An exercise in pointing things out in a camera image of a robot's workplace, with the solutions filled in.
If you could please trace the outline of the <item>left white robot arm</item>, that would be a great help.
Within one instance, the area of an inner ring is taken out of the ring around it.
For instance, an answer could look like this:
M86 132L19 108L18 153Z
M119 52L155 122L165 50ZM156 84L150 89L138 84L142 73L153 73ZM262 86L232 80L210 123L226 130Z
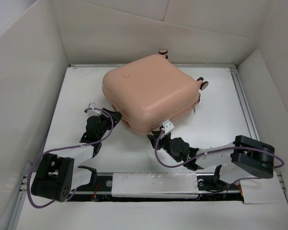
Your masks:
M83 163L99 153L102 142L111 135L122 115L106 108L91 110L99 115L87 119L78 145L50 149L34 161L27 178L27 195L33 207L44 208L34 203L33 196L49 199L50 203L64 202L79 188L97 188L96 169Z

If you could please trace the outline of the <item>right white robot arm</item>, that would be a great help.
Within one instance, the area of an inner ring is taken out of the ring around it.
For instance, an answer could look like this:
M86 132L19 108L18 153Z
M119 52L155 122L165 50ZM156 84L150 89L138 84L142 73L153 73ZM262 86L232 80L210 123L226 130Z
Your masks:
M214 166L214 176L208 182L210 193L225 191L241 179L273 177L275 148L243 135L227 145L209 149L193 148L163 130L154 131L147 138L154 151L164 150L177 162L175 167L197 171Z

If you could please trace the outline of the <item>pink hard-shell suitcase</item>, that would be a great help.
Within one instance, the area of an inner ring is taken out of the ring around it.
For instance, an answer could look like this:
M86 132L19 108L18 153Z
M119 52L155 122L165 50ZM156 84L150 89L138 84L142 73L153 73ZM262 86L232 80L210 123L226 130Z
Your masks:
M108 71L102 91L131 131L147 135L194 109L208 84L175 67L168 61L168 51L161 49Z

